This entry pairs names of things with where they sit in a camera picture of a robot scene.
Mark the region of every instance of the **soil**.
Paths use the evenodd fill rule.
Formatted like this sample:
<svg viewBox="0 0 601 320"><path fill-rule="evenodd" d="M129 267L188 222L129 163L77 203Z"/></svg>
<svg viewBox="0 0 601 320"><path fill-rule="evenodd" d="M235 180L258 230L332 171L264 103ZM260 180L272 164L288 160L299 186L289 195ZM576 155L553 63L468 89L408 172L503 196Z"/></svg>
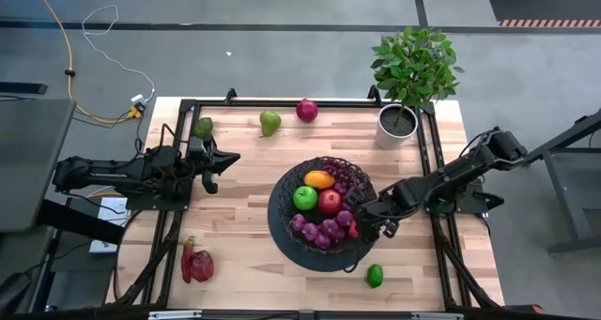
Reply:
<svg viewBox="0 0 601 320"><path fill-rule="evenodd" d="M401 117L395 125L394 122L396 122L399 110L401 110L401 108L398 107L386 109L380 116L381 125L386 132L393 134L394 136L407 136L415 129L416 122L411 113L407 110L403 110Z"/></svg>

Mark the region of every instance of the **concrete floor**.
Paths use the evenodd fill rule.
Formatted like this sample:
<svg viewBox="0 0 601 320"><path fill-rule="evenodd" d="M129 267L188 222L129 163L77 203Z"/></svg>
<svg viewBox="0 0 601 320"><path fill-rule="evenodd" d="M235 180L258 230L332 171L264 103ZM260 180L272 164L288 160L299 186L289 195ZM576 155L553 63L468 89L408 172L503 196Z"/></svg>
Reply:
<svg viewBox="0 0 601 320"><path fill-rule="evenodd" d="M413 0L49 1L65 20L81 20L94 8L117 4L124 22L417 23ZM487 0L424 3L435 25L496 25ZM2 17L49 19L39 0L2 0ZM112 18L107 11L96 20ZM78 73L74 96L86 109L118 116L131 97L148 94L146 80L93 52L81 31L71 30L69 37ZM224 96L229 87L236 87L240 96L362 98L373 82L369 47L378 44L378 37L379 33L115 31L95 42L126 66L144 71L156 84L157 96ZM467 71L460 75L456 98L469 137L499 125L532 149L599 108L599 36L450 39L458 65ZM5 66L0 81L41 82L49 85L45 97L66 97L67 57L59 31L0 29L0 64ZM61 158L128 159L134 134L133 123L104 130L73 122ZM598 140L593 144L601 145L601 137ZM546 247L567 240L568 234L544 165L486 178L485 189L506 199L489 220L506 303L536 303L551 313L601 318L601 251L547 255ZM49 196L63 199L53 192Z"/></svg>

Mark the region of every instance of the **potted plant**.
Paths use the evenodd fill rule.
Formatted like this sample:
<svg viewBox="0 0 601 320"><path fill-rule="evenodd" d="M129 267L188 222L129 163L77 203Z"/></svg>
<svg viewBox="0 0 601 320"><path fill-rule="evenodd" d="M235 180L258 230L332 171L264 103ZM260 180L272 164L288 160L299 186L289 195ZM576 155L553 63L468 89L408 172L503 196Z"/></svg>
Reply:
<svg viewBox="0 0 601 320"><path fill-rule="evenodd" d="M385 99L398 101L382 108L378 115L376 143L385 149L396 148L417 129L418 119L409 107L422 107L432 98L446 99L455 95L459 84L452 69L456 57L451 42L440 32L428 29L382 36L381 44L372 47L376 61L377 87L387 90Z"/></svg>

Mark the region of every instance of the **white pot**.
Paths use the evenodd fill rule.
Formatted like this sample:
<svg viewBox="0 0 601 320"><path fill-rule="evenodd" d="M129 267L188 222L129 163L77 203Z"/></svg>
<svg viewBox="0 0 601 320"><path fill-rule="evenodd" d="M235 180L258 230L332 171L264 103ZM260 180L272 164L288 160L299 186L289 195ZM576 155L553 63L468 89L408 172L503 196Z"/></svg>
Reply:
<svg viewBox="0 0 601 320"><path fill-rule="evenodd" d="M408 111L411 114L411 116L413 117L413 121L415 122L415 126L413 128L413 131L410 134L408 134L407 136L395 136L395 135L389 133L388 131L386 131L384 128L382 128L382 123L381 123L381 120L380 120L380 118L382 116L382 113L385 110L390 109L390 108L394 108L394 107L403 108L403 110ZM376 130L376 144L379 147L381 147L383 149L387 149L387 150L397 148L405 140L407 140L407 138L411 137L411 135L413 133L415 133L415 130L417 130L417 125L418 124L419 124L419 122L417 120L417 116L415 115L415 113L412 110L410 110L407 107L403 107L401 104L389 104L389 105L383 107L382 110L380 110L379 114L378 114L378 127L377 127L377 130Z"/></svg>

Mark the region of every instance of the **wooden table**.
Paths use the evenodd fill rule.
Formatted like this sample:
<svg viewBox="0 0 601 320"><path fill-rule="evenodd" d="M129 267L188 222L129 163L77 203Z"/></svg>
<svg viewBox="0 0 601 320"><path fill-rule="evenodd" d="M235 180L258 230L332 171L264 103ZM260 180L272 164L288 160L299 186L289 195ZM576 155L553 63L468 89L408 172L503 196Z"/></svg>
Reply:
<svg viewBox="0 0 601 320"><path fill-rule="evenodd" d="M181 99L157 99L147 146L159 142L162 123L175 126ZM422 211L401 221L395 238L378 240L351 274L314 272L297 266L278 250L267 225L271 189L299 162L318 156L346 159L361 166L371 176L375 189L381 190L400 178L422 175L417 137L405 141L398 150L381 150L374 145L378 109L320 109L318 118L305 124L295 116L294 109L274 108L282 117L282 126L272 137L259 138L262 110L265 108L202 109L201 115L210 116L215 124L219 148L239 152L241 159L217 179L217 194L205 193L200 182L194 186L179 243L195 236L195 250L212 254L215 275L210 282L183 282L178 246L169 308L443 310L431 224ZM453 100L438 102L436 111L448 162L458 156L466 143L461 113ZM427 123L424 127L431 145ZM171 138L165 136L165 143L171 144ZM467 267L489 295L502 304L484 224L471 215L456 218ZM141 213L124 237L118 258L120 293L148 260L156 219L157 212ZM371 289L363 278L372 264L384 267L384 283L378 289ZM162 272L163 266L157 269L153 299L159 293ZM450 268L449 272L455 300L459 302L455 270Z"/></svg>

